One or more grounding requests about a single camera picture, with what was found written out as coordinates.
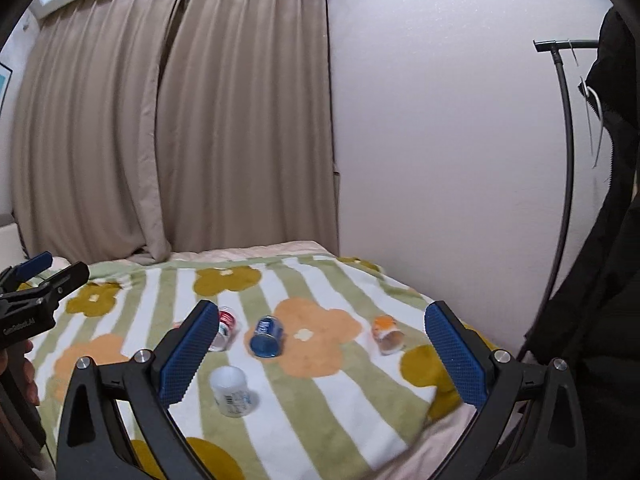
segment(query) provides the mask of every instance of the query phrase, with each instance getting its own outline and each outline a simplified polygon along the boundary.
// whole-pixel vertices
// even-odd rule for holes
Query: person's hand
[[[33,343],[31,341],[24,342],[24,353],[28,354],[33,350]],[[9,364],[9,359],[7,358],[6,350],[0,351],[0,375],[4,373],[7,366]],[[38,386],[34,382],[36,376],[36,370],[33,367],[33,364],[28,359],[24,360],[24,378],[27,381],[27,391],[26,397],[27,400],[34,404],[35,406],[40,405],[40,399],[38,398]]]

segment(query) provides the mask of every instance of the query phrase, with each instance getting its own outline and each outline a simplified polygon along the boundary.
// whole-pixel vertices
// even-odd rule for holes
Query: mustard yellow flower pattern
[[[215,296],[223,290],[239,292],[260,282],[260,270],[249,266],[231,267],[229,269],[199,269],[196,271],[193,291],[199,295]]]
[[[69,314],[82,312],[87,317],[99,317],[110,313],[116,305],[116,294],[122,287],[117,282],[89,282],[78,295],[66,302]]]
[[[377,266],[376,264],[368,260],[362,260],[360,258],[345,258],[344,256],[341,256],[340,258],[338,258],[338,261],[344,264],[358,264],[363,267],[367,267],[367,269],[375,270],[376,272],[382,272],[382,268],[380,266]]]
[[[164,473],[156,463],[146,442],[132,440],[133,449],[140,460],[142,469],[158,480],[166,480]],[[193,449],[209,472],[217,480],[244,480],[244,474],[235,459],[221,447],[201,438],[187,437],[187,443]]]
[[[478,333],[473,327],[467,324],[464,325],[466,328]],[[480,333],[478,335],[491,350],[497,348],[496,345]],[[418,346],[406,352],[400,359],[400,373],[413,386],[419,388],[437,386],[436,396],[429,408],[429,418],[431,420],[441,419],[462,403],[462,399],[458,395],[447,369],[442,364],[435,348],[431,345]]]

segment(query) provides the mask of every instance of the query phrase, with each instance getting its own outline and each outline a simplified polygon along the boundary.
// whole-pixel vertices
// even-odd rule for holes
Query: black jacket
[[[589,478],[640,479],[640,195],[636,45],[611,9],[587,85],[603,103],[612,140],[611,180],[596,223],[529,349],[572,366],[584,418]]]

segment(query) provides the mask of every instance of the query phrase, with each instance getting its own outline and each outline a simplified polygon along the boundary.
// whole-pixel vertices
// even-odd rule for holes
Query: hanger
[[[578,63],[578,58],[575,55],[574,46],[571,44],[571,40],[567,40],[567,41],[569,43],[569,47],[571,48],[571,53],[574,55],[575,65],[578,68],[578,70],[580,70],[580,64]],[[582,95],[584,96],[584,105],[587,110],[587,124],[589,125],[589,146],[591,149],[591,157],[593,157],[593,134],[591,131],[591,117],[589,114],[590,95],[593,95],[593,99],[596,101],[597,114],[598,114],[598,117],[600,118],[600,135],[598,136],[598,147],[596,149],[595,160],[592,166],[592,169],[593,169],[598,165],[598,158],[600,156],[600,147],[602,146],[602,133],[604,131],[604,117],[602,116],[602,104],[600,103],[600,97],[598,96],[598,93],[590,86],[587,86],[587,84],[584,82],[584,78],[582,77],[582,75],[580,75],[580,86],[582,87]]]

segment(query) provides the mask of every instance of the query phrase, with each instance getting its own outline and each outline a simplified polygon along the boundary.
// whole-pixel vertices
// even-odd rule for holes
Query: beige curtain
[[[191,0],[156,143],[175,251],[307,239],[337,251],[326,0]]]
[[[12,142],[30,254],[87,263],[169,253],[154,134],[159,63],[178,0],[79,0],[46,19]]]

